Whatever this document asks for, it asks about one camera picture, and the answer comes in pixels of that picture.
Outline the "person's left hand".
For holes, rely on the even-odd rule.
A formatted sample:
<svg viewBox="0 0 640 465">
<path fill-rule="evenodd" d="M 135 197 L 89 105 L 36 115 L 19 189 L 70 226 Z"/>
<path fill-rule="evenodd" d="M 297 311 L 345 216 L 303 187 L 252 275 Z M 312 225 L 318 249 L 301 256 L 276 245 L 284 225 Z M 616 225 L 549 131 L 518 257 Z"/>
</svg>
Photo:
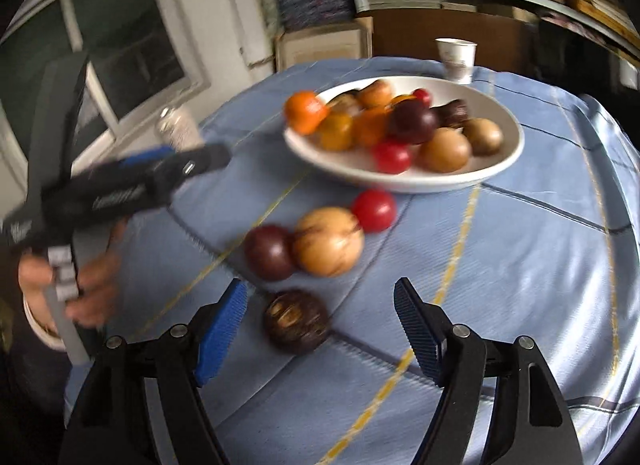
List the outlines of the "person's left hand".
<svg viewBox="0 0 640 465">
<path fill-rule="evenodd" d="M 66 317 L 87 329 L 104 326 L 117 307 L 119 292 L 116 277 L 120 256 L 116 245 L 122 240 L 127 224 L 128 218 L 117 222 L 112 228 L 106 252 L 79 270 L 77 282 L 82 295 L 66 303 Z M 17 277 L 32 318 L 41 329 L 58 334 L 44 298 L 44 291 L 53 280 L 53 270 L 49 264 L 42 257 L 25 253 L 18 264 Z"/>
</svg>

